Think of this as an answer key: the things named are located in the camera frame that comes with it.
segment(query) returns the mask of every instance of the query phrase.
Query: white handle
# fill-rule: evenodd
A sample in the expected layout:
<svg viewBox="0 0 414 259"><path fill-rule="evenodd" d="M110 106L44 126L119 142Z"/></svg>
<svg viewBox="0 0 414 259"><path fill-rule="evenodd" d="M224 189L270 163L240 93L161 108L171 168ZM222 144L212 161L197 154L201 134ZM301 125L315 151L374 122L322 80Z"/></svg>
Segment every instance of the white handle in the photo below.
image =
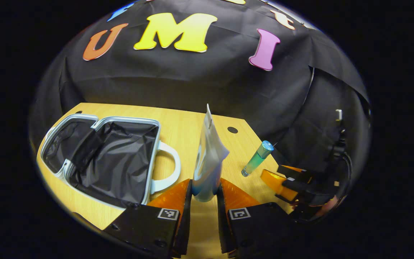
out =
<svg viewBox="0 0 414 259"><path fill-rule="evenodd" d="M174 182L177 181L177 179L180 177L181 172L181 162L180 157L178 156L178 153L175 149L173 149L171 146L167 145L166 143L159 141L158 151L166 151L167 153L171 154L175 161L175 169L174 172L167 177L166 179L162 180L152 180L151 181L151 191L150 193L153 194L154 192L164 190L165 188L171 186L174 184Z"/></svg>

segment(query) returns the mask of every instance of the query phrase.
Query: wooden table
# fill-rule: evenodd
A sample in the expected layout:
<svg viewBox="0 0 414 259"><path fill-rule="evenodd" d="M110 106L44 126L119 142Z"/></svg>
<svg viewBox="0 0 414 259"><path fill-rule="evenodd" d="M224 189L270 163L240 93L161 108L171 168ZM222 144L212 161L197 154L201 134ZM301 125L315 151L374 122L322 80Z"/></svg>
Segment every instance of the wooden table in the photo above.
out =
<svg viewBox="0 0 414 259"><path fill-rule="evenodd" d="M177 183L193 178L205 113L132 105L80 103L59 119L55 125L68 115L74 114L79 110L83 114L96 115L98 119L107 116L125 116L158 120L161 123L161 141L177 150L180 156L181 174ZM212 117L221 141L230 151L228 157L223 161L222 177L240 187L260 203L273 201L278 203L287 213L291 212L291 207L284 201L276 198L274 192L260 179L263 169L273 172L277 170L278 165L272 156L268 156L249 177L243 177L240 173L261 143L246 121L218 115L213 115ZM238 132L236 134L231 133L228 131L228 127L234 127ZM91 200L61 182L45 166L41 160L40 152L41 149L39 149L37 154L37 164L41 169L46 185L49 186L55 198L70 212L79 213L102 230L120 215L121 210L109 208ZM173 170L174 161L169 156L156 156L153 179L164 179ZM163 192L154 193L151 195L151 199L156 198ZM188 252L182 258L227 258L227 254L222 254L220 248L217 198L214 197L211 201L204 203L198 202L193 198L190 211L191 223Z"/></svg>

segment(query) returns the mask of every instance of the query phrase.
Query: small bottle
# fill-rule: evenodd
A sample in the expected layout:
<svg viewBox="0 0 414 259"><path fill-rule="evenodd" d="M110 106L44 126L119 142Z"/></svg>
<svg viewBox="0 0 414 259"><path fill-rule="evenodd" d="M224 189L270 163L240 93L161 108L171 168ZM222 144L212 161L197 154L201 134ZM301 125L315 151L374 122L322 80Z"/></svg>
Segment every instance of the small bottle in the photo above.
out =
<svg viewBox="0 0 414 259"><path fill-rule="evenodd" d="M274 146L272 146L269 141L263 141L253 155L252 159L250 159L244 169L242 169L242 175L245 177L249 176L253 170L255 170L266 159L266 157L271 154L273 150Z"/></svg>

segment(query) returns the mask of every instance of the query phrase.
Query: blue bottle cap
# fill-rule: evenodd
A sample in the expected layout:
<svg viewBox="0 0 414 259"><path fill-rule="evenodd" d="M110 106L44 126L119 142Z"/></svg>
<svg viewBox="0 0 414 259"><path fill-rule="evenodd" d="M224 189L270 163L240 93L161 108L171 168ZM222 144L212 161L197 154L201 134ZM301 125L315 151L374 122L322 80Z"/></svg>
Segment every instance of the blue bottle cap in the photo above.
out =
<svg viewBox="0 0 414 259"><path fill-rule="evenodd" d="M257 150L258 155L261 158L265 159L271 152L274 150L274 146L269 143L269 141L265 140L261 143L260 147Z"/></svg>

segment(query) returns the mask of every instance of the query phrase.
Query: letter m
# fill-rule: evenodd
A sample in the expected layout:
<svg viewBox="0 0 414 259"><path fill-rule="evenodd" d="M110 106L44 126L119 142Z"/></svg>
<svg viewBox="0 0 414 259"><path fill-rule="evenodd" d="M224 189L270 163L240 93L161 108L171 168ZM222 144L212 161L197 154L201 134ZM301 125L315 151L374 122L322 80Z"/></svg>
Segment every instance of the letter m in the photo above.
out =
<svg viewBox="0 0 414 259"><path fill-rule="evenodd" d="M156 34L161 47L166 48L183 34L174 44L176 49L205 52L207 45L204 41L207 30L211 23L217 21L217 18L210 14L195 13L177 24L171 13L158 13L149 16L147 20L148 26L140 41L133 46L134 49L153 49L157 45L154 41Z"/></svg>

